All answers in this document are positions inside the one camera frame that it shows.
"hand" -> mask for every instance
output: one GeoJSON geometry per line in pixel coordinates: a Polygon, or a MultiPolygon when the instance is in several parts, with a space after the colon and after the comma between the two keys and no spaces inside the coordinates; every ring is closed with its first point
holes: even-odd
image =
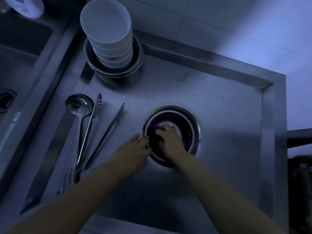
{"type": "Polygon", "coordinates": [[[160,135],[164,140],[164,142],[158,142],[163,154],[175,164],[181,156],[187,154],[175,126],[170,126],[166,123],[160,129],[157,129],[155,133],[160,135]]]}
{"type": "Polygon", "coordinates": [[[149,137],[139,139],[140,133],[136,134],[129,141],[119,147],[106,162],[113,166],[120,181],[131,177],[146,164],[146,158],[152,153],[152,149],[145,149],[149,143],[149,137]]]}

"stack of metal bowls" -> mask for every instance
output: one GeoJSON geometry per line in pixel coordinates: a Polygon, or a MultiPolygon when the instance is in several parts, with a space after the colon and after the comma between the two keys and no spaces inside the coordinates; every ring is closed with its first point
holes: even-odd
{"type": "Polygon", "coordinates": [[[123,71],[112,73],[109,69],[105,68],[103,64],[99,61],[92,45],[88,38],[85,40],[84,52],[87,58],[87,62],[90,67],[98,73],[98,76],[103,81],[103,83],[111,87],[119,87],[132,84],[136,82],[140,76],[140,66],[142,65],[144,59],[144,52],[142,44],[139,42],[138,38],[133,35],[133,58],[130,65],[123,71]]]}

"white container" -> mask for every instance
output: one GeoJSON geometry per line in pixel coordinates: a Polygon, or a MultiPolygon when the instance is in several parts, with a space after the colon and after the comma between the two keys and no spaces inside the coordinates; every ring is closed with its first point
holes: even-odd
{"type": "Polygon", "coordinates": [[[90,42],[94,51],[98,52],[100,55],[103,56],[103,58],[107,57],[117,57],[120,58],[120,55],[123,55],[124,53],[130,51],[130,48],[133,45],[133,38],[131,36],[131,38],[129,38],[128,42],[126,42],[123,46],[119,47],[119,48],[115,48],[115,49],[106,49],[106,48],[101,48],[101,47],[97,47],[96,45],[94,45],[92,42],[90,42]]]}
{"type": "Polygon", "coordinates": [[[126,68],[130,65],[132,57],[133,57],[133,52],[130,53],[125,59],[121,61],[108,61],[104,58],[101,58],[100,56],[96,55],[99,59],[99,61],[106,67],[112,68],[112,69],[117,69],[117,68],[126,68]]]}
{"type": "Polygon", "coordinates": [[[42,0],[5,0],[14,10],[21,15],[37,19],[44,13],[42,0]]]}
{"type": "Polygon", "coordinates": [[[98,49],[95,48],[95,47],[92,47],[93,48],[93,51],[96,55],[106,59],[106,60],[109,60],[109,61],[120,61],[124,58],[126,58],[130,53],[131,51],[133,52],[133,46],[131,45],[126,51],[124,51],[122,54],[120,55],[104,55],[102,54],[101,52],[98,52],[98,49]]]}
{"type": "Polygon", "coordinates": [[[131,17],[115,0],[92,0],[81,11],[80,23],[93,45],[115,49],[132,36],[131,17]]]}

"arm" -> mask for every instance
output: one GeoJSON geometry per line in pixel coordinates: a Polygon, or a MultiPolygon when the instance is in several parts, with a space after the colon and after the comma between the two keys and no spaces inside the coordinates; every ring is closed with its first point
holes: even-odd
{"type": "Polygon", "coordinates": [[[219,233],[285,233],[265,213],[229,186],[215,179],[187,153],[175,127],[168,124],[156,130],[164,155],[186,175],[219,233]]]}
{"type": "Polygon", "coordinates": [[[13,227],[7,234],[78,233],[100,202],[122,180],[144,167],[151,149],[148,137],[136,134],[112,157],[67,192],[13,227]]]}

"forearm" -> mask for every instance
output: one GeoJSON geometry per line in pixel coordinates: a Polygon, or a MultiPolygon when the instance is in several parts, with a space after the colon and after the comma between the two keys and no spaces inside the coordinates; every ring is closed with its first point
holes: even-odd
{"type": "Polygon", "coordinates": [[[284,233],[265,213],[209,174],[194,156],[183,156],[177,166],[219,233],[284,233]]]}
{"type": "Polygon", "coordinates": [[[119,179],[107,164],[11,229],[14,233],[78,233],[119,179]]]}

